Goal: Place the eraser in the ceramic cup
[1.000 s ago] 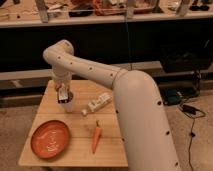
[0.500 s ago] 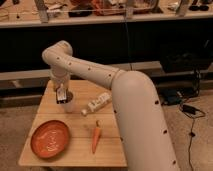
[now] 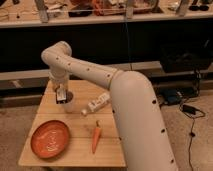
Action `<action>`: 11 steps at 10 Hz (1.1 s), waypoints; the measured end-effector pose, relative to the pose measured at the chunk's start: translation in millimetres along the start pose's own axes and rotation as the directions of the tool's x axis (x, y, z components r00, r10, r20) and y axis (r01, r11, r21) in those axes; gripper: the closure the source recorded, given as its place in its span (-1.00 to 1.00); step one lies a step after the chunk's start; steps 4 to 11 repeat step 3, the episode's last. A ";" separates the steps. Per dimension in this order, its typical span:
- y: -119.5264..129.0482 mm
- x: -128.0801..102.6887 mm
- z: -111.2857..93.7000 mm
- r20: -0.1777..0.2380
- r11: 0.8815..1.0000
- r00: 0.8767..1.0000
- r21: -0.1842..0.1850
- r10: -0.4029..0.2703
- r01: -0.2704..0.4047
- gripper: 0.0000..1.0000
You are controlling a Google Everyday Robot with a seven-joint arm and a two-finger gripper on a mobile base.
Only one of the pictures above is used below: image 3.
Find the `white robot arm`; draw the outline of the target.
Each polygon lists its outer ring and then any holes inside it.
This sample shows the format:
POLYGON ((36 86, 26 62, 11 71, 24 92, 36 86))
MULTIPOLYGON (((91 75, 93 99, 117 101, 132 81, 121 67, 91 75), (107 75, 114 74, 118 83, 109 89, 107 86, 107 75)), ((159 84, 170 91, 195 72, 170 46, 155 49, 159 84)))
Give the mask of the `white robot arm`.
POLYGON ((60 41, 43 50, 41 58, 50 68, 54 86, 66 84, 74 74, 109 91, 127 171, 179 171, 149 79, 71 54, 70 45, 60 41))

